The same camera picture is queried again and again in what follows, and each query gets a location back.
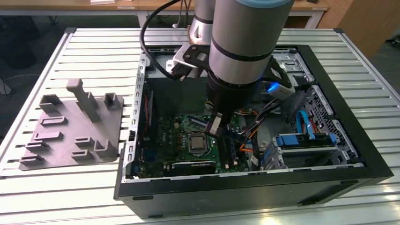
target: aluminum extrusion table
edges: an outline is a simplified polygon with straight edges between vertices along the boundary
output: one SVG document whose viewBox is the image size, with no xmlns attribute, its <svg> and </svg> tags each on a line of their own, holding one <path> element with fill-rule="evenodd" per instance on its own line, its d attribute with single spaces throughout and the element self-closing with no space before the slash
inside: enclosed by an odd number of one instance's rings
<svg viewBox="0 0 400 225">
<path fill-rule="evenodd" d="M 0 224 L 129 224 L 143 220 L 115 201 L 117 161 L 101 165 L 20 171 L 40 116 L 44 94 L 73 99 L 69 78 L 81 78 L 95 96 L 124 96 L 121 142 L 132 113 L 140 29 L 77 29 L 65 33 L 0 146 Z M 184 29 L 148 29 L 147 43 L 184 44 Z M 285 29 L 279 44 L 309 45 L 395 173 L 324 205 L 147 220 L 171 224 L 364 224 L 400 222 L 400 97 L 345 34 Z"/>
</svg>

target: black cable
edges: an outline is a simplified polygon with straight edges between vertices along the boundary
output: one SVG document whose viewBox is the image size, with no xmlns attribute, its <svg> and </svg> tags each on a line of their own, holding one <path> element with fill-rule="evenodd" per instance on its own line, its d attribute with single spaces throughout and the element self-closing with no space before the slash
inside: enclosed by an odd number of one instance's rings
<svg viewBox="0 0 400 225">
<path fill-rule="evenodd" d="M 259 115 L 256 116 L 255 122 L 252 123 L 252 125 L 249 126 L 249 128 L 245 131 L 241 132 L 241 135 L 252 133 L 252 131 L 255 129 L 257 129 L 257 127 L 260 126 L 261 122 L 264 121 L 268 113 L 271 113 L 275 109 L 277 109 L 279 106 L 280 106 L 279 103 L 273 103 L 267 108 L 264 108 L 263 111 L 259 112 Z"/>
<path fill-rule="evenodd" d="M 183 23 L 183 27 L 187 27 L 188 26 L 188 9 L 189 9 L 189 6 L 188 6 L 188 3 L 187 3 L 187 0 L 183 0 L 183 1 L 185 3 L 185 9 L 187 9 L 187 11 L 185 11 L 185 21 Z"/>
<path fill-rule="evenodd" d="M 172 6 L 175 3 L 177 3 L 180 0 L 172 0 L 171 2 L 168 2 L 167 4 L 164 4 L 160 8 L 156 9 L 156 11 L 152 12 L 152 14 L 149 15 L 148 19 L 145 20 L 145 23 L 143 25 L 141 31 L 140 31 L 140 44 L 141 44 L 141 48 L 143 51 L 145 53 L 145 55 L 149 58 L 149 61 L 152 62 L 152 64 L 155 65 L 155 67 L 159 69 L 159 71 L 172 80 L 177 80 L 179 77 L 175 77 L 172 74 L 169 74 L 167 72 L 167 70 L 164 69 L 164 67 L 160 65 L 160 63 L 156 61 L 156 59 L 153 58 L 153 56 L 151 55 L 151 52 L 148 50 L 148 47 L 145 46 L 144 43 L 144 32 L 149 26 L 151 20 L 156 17 L 156 15 L 169 6 Z"/>
<path fill-rule="evenodd" d="M 176 27 L 180 27 L 180 16 L 181 16 L 181 8 L 183 8 L 183 3 L 184 3 L 184 2 L 185 2 L 184 0 L 180 1 L 180 15 L 179 15 L 179 17 L 177 17 Z"/>
<path fill-rule="evenodd" d="M 189 3 L 188 3 L 188 6 L 187 6 L 187 14 L 185 14 L 185 28 L 188 27 L 189 25 L 189 7 L 191 7 L 191 4 L 192 4 L 192 0 L 189 0 Z"/>
</svg>

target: white label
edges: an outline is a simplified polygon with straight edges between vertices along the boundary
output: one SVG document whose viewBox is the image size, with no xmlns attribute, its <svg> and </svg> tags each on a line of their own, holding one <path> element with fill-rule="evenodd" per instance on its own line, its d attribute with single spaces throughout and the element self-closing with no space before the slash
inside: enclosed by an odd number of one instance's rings
<svg viewBox="0 0 400 225">
<path fill-rule="evenodd" d="M 135 9 L 133 6 L 119 6 L 117 9 Z"/>
<path fill-rule="evenodd" d="M 255 165 L 259 165 L 259 160 L 257 158 L 255 157 L 255 155 L 251 156 L 251 161 Z"/>
<path fill-rule="evenodd" d="M 281 79 L 281 76 L 280 76 L 279 72 L 277 72 L 275 69 L 272 69 L 272 68 L 271 68 L 271 71 L 272 71 L 273 75 L 275 75 L 279 79 Z"/>
</svg>

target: blue led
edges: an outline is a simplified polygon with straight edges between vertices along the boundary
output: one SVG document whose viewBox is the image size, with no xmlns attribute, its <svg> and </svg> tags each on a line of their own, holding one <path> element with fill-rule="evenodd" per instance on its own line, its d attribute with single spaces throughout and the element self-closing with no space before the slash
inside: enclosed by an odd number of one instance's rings
<svg viewBox="0 0 400 225">
<path fill-rule="evenodd" d="M 271 83 L 271 86 L 269 86 L 269 88 L 268 88 L 268 90 L 267 90 L 267 93 L 275 91 L 279 87 L 280 87 L 280 83 L 272 82 L 272 83 Z"/>
</svg>

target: black metal frame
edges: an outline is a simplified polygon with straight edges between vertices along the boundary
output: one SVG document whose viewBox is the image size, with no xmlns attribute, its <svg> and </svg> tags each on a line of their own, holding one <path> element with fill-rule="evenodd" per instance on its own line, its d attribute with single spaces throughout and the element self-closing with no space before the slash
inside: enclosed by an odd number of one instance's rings
<svg viewBox="0 0 400 225">
<path fill-rule="evenodd" d="M 265 190 L 281 191 L 283 188 L 289 188 L 295 190 L 296 187 L 303 187 L 304 183 L 313 183 L 315 185 L 321 185 L 320 190 L 307 193 L 308 196 L 304 196 L 301 201 L 292 202 L 289 205 L 296 204 L 316 204 L 324 203 L 337 197 L 339 195 L 349 192 L 360 186 L 376 184 L 380 181 L 385 180 L 388 177 L 393 176 L 389 167 L 384 159 L 380 156 L 376 147 L 368 135 L 337 91 L 335 84 L 309 48 L 308 45 L 291 45 L 281 46 L 277 48 L 296 48 L 304 62 L 308 66 L 308 69 L 316 79 L 317 85 L 323 91 L 323 94 L 329 102 L 329 105 L 335 111 L 336 119 L 340 121 L 341 126 L 345 130 L 345 133 L 352 141 L 352 144 L 360 154 L 364 167 L 343 168 L 343 169 L 327 169 L 327 170 L 308 170 L 308 171 L 293 171 L 293 172 L 280 172 L 280 173 L 260 173 L 245 176 L 231 176 L 231 177 L 219 177 L 211 176 L 200 179 L 188 179 L 188 180 L 152 180 L 151 182 L 136 182 L 136 183 L 121 183 L 121 170 L 123 170 L 123 156 L 121 152 L 119 174 L 116 180 L 115 188 L 115 199 L 123 200 L 129 206 L 129 201 L 132 204 L 139 203 L 136 207 L 140 207 L 139 200 L 145 199 L 148 202 L 144 205 L 152 204 L 149 201 L 153 201 L 153 204 L 159 204 L 163 199 L 163 196 L 168 196 L 171 200 L 172 193 L 187 194 L 191 193 L 203 193 L 208 195 L 212 191 L 217 193 L 217 190 L 232 190 L 236 189 L 239 192 L 244 192 L 249 189 L 259 190 L 260 187 L 265 187 Z M 260 207 L 280 207 L 288 206 L 288 204 L 272 205 L 259 203 L 255 205 L 255 208 L 248 208 L 245 210 L 259 209 Z M 221 208 L 220 211 L 213 210 L 212 212 L 221 212 L 229 210 L 244 210 L 241 208 Z M 204 210 L 197 211 L 199 213 L 208 213 L 209 211 Z M 140 217 L 163 217 L 172 216 L 177 214 L 163 214 L 157 215 L 145 215 L 137 213 Z"/>
</svg>

